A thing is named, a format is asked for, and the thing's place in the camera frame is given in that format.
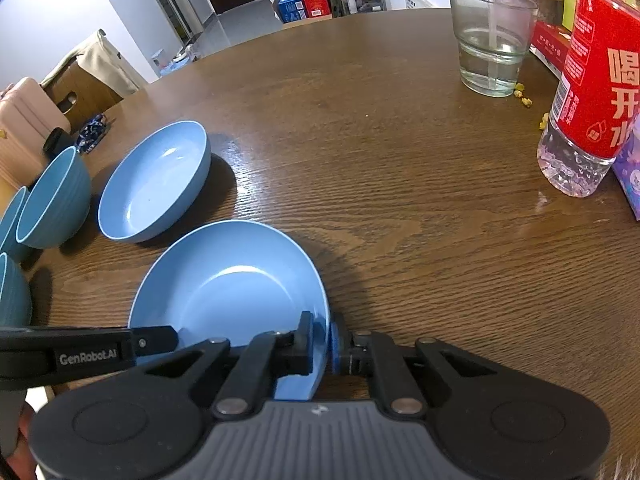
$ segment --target teal bowl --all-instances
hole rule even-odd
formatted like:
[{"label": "teal bowl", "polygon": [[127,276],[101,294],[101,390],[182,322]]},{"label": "teal bowl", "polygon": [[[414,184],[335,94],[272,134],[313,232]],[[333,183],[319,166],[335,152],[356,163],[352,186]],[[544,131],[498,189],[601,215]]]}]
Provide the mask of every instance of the teal bowl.
[{"label": "teal bowl", "polygon": [[4,216],[0,220],[0,253],[7,253],[17,264],[23,261],[32,249],[29,246],[18,243],[15,239],[15,230],[18,227],[20,214],[27,203],[29,191],[26,187],[21,187],[6,207]]},{"label": "teal bowl", "polygon": [[61,152],[31,191],[15,238],[35,249],[56,247],[78,232],[89,214],[91,178],[74,146]]},{"label": "teal bowl", "polygon": [[0,254],[0,326],[28,326],[31,294],[20,267],[6,253]]}]

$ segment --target wood grain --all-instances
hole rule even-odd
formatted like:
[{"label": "wood grain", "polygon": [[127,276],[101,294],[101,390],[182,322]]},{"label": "wood grain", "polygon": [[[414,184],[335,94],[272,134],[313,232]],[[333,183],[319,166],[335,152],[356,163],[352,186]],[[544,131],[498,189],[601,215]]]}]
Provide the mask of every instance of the wood grain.
[{"label": "wood grain", "polygon": [[[540,173],[538,123],[556,79],[535,58],[533,100],[468,90],[445,9],[297,27],[224,50],[114,106],[86,161],[98,197],[118,161],[171,121],[207,129],[203,193],[168,232],[127,245],[94,218],[28,262],[35,320],[119,325],[152,262],[204,222],[287,232],[353,329],[431,334],[577,390],[610,418],[611,455],[640,442],[636,225],[612,175],[586,199]],[[320,396],[361,394],[328,378]]]}]

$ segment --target pink suitcase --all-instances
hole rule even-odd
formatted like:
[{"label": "pink suitcase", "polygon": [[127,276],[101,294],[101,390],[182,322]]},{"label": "pink suitcase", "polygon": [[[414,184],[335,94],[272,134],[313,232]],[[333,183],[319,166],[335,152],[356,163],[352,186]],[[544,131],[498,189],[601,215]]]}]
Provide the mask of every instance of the pink suitcase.
[{"label": "pink suitcase", "polygon": [[22,79],[0,100],[0,178],[11,186],[29,186],[47,167],[44,141],[66,117],[31,78]]},{"label": "pink suitcase", "polygon": [[68,119],[31,77],[20,79],[4,98],[15,103],[44,139],[47,139],[55,128],[62,128],[67,133],[71,131]]},{"label": "pink suitcase", "polygon": [[18,191],[15,186],[9,184],[4,178],[0,178],[0,219],[6,211],[6,207],[14,197],[15,192]]}]

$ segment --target metal screw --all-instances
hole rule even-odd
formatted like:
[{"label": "metal screw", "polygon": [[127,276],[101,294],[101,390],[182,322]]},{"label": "metal screw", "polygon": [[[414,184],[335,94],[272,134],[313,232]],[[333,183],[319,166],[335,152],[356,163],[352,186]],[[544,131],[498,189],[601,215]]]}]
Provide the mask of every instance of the metal screw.
[{"label": "metal screw", "polygon": [[422,409],[422,403],[412,397],[401,397],[391,403],[391,409],[399,415],[415,415]]},{"label": "metal screw", "polygon": [[240,413],[244,413],[248,407],[249,405],[246,403],[246,400],[240,399],[239,397],[222,399],[216,404],[216,409],[223,415],[240,415]]}]

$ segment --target red bottle label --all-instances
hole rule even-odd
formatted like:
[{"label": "red bottle label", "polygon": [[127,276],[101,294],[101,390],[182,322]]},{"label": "red bottle label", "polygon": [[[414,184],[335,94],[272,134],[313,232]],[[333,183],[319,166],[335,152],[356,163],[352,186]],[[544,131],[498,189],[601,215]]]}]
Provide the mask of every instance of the red bottle label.
[{"label": "red bottle label", "polygon": [[577,0],[551,115],[578,147],[615,157],[640,112],[640,14],[620,0]]}]

